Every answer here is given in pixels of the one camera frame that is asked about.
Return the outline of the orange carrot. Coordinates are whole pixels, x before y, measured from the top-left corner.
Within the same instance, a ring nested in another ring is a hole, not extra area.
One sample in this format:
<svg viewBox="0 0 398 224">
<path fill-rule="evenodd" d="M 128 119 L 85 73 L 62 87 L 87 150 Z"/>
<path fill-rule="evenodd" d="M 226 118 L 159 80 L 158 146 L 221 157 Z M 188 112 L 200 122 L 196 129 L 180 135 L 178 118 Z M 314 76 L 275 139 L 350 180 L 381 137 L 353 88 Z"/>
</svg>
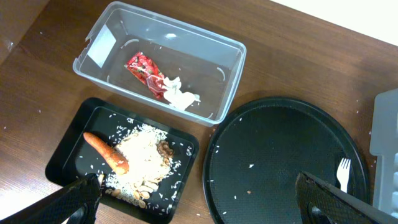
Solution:
<svg viewBox="0 0 398 224">
<path fill-rule="evenodd" d="M 117 150 L 113 149 L 92 133 L 83 133 L 85 141 L 91 145 L 104 158 L 106 163 L 117 175 L 127 174 L 129 164 L 127 159 Z"/>
</svg>

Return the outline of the white plastic fork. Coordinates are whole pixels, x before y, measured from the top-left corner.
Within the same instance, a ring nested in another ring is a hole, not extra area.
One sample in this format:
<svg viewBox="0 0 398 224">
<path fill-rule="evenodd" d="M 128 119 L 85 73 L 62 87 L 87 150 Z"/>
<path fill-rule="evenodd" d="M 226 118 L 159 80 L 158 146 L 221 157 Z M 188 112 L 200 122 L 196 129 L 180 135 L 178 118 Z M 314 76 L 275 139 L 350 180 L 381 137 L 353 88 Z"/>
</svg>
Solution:
<svg viewBox="0 0 398 224">
<path fill-rule="evenodd" d="M 342 158 L 336 171 L 336 177 L 338 182 L 340 183 L 340 190 L 344 193 L 348 192 L 350 168 L 351 160 L 347 158 Z"/>
</svg>

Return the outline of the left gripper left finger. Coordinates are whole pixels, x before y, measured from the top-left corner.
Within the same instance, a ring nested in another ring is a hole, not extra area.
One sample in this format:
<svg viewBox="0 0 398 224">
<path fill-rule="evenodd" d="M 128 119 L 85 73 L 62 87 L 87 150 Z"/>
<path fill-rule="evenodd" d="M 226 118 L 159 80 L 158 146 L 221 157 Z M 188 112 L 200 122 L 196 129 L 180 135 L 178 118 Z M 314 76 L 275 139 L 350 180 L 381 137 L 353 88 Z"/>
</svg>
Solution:
<svg viewBox="0 0 398 224">
<path fill-rule="evenodd" d="M 102 197 L 102 175 L 88 174 L 1 223 L 94 224 Z"/>
</svg>

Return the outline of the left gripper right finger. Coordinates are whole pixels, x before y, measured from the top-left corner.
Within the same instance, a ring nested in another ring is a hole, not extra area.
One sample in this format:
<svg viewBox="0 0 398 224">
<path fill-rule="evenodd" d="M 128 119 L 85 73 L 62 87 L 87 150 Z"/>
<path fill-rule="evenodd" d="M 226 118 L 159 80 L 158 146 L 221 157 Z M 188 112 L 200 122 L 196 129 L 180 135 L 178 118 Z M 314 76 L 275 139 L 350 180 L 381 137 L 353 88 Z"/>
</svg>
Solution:
<svg viewBox="0 0 398 224">
<path fill-rule="evenodd" d="M 302 222 L 306 224 L 397 224 L 397 218 L 344 193 L 308 172 L 298 174 L 295 192 Z"/>
</svg>

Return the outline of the white tissue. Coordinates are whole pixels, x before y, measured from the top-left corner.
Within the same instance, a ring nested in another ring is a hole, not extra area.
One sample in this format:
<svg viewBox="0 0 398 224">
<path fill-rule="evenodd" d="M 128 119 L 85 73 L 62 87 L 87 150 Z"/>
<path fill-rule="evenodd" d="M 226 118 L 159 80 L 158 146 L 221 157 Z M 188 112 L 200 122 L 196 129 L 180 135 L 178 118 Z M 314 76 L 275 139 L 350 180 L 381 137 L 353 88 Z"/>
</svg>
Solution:
<svg viewBox="0 0 398 224">
<path fill-rule="evenodd" d="M 183 93 L 180 90 L 182 83 L 179 77 L 174 80 L 166 77 L 163 79 L 163 83 L 162 89 L 165 90 L 163 96 L 169 102 L 170 106 L 179 110 L 185 110 L 195 101 L 201 102 L 199 95 L 190 92 Z"/>
</svg>

